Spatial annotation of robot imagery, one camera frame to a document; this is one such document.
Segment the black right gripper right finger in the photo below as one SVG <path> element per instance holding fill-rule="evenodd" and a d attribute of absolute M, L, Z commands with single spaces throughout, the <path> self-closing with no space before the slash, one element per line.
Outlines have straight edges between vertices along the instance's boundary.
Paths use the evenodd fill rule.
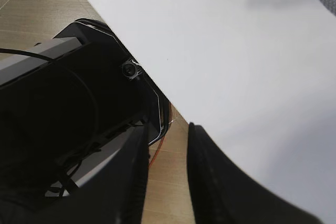
<path fill-rule="evenodd" d="M 187 177 L 196 223 L 320 223 L 236 166 L 200 125 L 188 126 Z"/>

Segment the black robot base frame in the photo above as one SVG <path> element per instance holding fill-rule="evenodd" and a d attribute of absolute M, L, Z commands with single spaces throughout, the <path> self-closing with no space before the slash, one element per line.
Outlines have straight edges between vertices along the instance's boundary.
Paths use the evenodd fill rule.
<path fill-rule="evenodd" d="M 81 163 L 131 128 L 148 144 L 171 104 L 107 24 L 75 20 L 1 60 L 1 194 L 43 202 L 74 189 Z"/>

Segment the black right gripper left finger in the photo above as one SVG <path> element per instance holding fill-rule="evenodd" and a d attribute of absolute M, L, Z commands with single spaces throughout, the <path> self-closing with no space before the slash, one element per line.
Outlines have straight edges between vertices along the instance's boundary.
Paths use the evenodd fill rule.
<path fill-rule="evenodd" d="M 1 223 L 141 223 L 149 170 L 148 134 L 147 126 L 136 127 L 93 178 L 41 210 L 1 194 Z"/>

